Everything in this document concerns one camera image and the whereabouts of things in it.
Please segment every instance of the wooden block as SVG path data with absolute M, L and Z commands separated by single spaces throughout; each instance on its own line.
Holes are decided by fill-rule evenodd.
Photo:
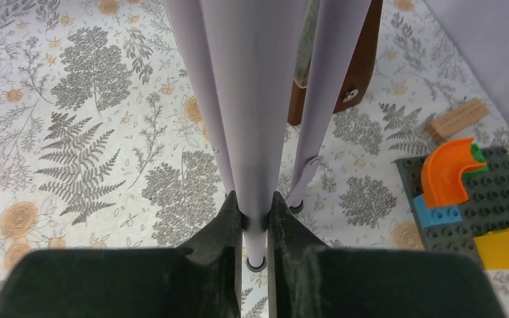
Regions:
M 472 125 L 488 115 L 488 109 L 478 98 L 466 101 L 458 108 L 450 111 L 426 125 L 425 131 L 436 142 L 443 142 L 453 134 Z

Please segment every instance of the green lego piece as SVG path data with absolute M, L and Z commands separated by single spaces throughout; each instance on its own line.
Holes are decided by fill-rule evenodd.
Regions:
M 475 158 L 475 160 L 477 160 L 477 162 L 486 162 L 484 156 L 482 155 L 482 151 L 479 148 L 479 146 L 477 146 L 477 144 L 471 144 L 471 154 L 473 155 L 473 158 Z M 471 177 L 478 176 L 486 171 L 488 171 L 488 166 L 479 168 L 479 169 L 475 170 L 474 172 L 464 172 L 461 177 L 462 178 L 471 178 Z

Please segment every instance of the stand leg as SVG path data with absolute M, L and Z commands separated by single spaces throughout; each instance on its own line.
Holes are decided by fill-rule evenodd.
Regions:
M 219 173 L 223 178 L 225 192 L 229 193 L 235 190 L 235 185 L 199 0 L 164 0 L 163 3 L 178 42 L 180 54 L 188 69 L 200 113 L 206 123 L 209 141 L 213 147 Z
M 306 0 L 201 0 L 249 263 L 264 265 Z
M 329 121 L 360 37 L 371 0 L 321 1 L 292 188 L 287 203 L 302 204 L 315 176 Z

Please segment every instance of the blue lego brick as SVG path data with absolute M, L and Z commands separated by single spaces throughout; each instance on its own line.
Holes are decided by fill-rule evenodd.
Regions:
M 433 227 L 435 225 L 443 225 L 463 221 L 461 213 L 457 205 L 448 205 L 445 207 L 437 207 L 428 209 L 424 202 L 424 195 L 419 195 L 413 199 L 420 225 L 424 228 Z

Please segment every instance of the yellow lego brick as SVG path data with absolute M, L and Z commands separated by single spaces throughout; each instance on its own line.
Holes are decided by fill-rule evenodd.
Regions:
M 473 241 L 486 270 L 509 270 L 509 229 L 489 232 Z

